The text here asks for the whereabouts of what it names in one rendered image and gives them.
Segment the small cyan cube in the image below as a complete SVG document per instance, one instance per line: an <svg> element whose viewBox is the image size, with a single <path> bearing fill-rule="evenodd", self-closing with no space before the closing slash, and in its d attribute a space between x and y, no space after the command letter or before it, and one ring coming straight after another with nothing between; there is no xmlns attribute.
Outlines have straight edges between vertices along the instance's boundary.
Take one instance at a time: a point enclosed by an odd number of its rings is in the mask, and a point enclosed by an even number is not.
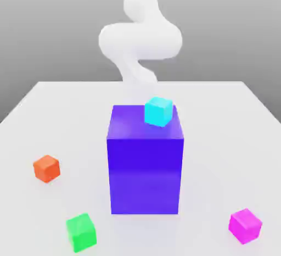
<svg viewBox="0 0 281 256"><path fill-rule="evenodd" d="M144 106L144 121L158 127L165 127L172 119L173 101L153 97Z"/></svg>

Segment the small orange cube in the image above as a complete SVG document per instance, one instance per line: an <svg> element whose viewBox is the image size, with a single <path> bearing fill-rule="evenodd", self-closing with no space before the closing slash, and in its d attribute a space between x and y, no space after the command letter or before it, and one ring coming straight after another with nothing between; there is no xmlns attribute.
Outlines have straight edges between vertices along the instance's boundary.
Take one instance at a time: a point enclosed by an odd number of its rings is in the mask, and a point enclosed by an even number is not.
<svg viewBox="0 0 281 256"><path fill-rule="evenodd" d="M50 155L45 155L33 163L35 176L49 183L60 175L59 161Z"/></svg>

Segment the small green cube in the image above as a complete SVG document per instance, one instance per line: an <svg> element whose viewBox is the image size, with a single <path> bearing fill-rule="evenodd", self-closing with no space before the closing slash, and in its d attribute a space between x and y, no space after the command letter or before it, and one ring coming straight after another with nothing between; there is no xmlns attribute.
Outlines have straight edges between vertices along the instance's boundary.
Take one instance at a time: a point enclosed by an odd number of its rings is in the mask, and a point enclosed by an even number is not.
<svg viewBox="0 0 281 256"><path fill-rule="evenodd" d="M88 213L66 221L66 230L72 250L77 253L97 244L97 233Z"/></svg>

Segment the small magenta cube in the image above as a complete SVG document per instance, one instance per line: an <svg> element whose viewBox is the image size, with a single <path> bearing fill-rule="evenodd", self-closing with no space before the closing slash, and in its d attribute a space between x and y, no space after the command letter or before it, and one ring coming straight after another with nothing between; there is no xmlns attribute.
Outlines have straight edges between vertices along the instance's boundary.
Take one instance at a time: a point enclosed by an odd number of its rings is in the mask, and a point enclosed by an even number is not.
<svg viewBox="0 0 281 256"><path fill-rule="evenodd" d="M228 229L241 244L246 244L258 238L262 221L248 208L231 215Z"/></svg>

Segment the large purple box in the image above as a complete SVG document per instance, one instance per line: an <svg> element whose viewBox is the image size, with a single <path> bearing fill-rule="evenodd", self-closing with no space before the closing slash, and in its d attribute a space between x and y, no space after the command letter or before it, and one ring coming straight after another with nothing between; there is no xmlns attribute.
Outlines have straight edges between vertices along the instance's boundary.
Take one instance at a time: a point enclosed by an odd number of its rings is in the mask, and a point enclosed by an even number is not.
<svg viewBox="0 0 281 256"><path fill-rule="evenodd" d="M184 136L177 110L165 127L144 106L114 105L106 138L112 214L177 214Z"/></svg>

